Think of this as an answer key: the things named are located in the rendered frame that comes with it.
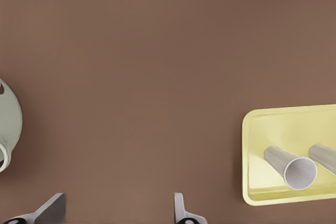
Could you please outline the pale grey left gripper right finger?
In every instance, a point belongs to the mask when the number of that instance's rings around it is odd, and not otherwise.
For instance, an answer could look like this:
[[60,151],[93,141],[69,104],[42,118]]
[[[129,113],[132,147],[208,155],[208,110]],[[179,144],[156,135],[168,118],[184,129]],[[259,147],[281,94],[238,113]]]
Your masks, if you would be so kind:
[[185,209],[182,193],[174,193],[174,222],[175,224],[207,224],[205,217],[190,213]]

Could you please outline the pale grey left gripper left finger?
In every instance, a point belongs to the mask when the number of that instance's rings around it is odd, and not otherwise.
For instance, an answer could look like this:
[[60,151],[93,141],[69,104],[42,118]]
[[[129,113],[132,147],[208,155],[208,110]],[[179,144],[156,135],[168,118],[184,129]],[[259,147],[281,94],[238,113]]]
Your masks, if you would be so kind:
[[3,224],[64,224],[65,193],[56,193],[34,212],[12,217]]

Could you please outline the white IKEA cup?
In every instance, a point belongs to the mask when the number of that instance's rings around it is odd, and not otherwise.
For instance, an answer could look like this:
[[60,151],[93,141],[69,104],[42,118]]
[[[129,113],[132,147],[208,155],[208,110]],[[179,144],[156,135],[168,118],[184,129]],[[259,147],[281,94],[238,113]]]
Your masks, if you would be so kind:
[[310,158],[270,146],[264,151],[264,159],[292,190],[308,189],[317,179],[318,169]]
[[310,147],[309,156],[312,160],[336,176],[336,148],[316,144]]

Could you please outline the pale yellow rectangular tray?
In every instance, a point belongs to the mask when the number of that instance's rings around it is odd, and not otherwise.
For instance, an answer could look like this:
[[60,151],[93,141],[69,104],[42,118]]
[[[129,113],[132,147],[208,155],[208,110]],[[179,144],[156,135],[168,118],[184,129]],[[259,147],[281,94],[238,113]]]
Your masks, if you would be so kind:
[[251,206],[336,199],[336,176],[317,165],[317,179],[305,190],[293,190],[264,159],[275,146],[307,157],[321,144],[336,149],[336,104],[256,109],[242,121],[242,195]]

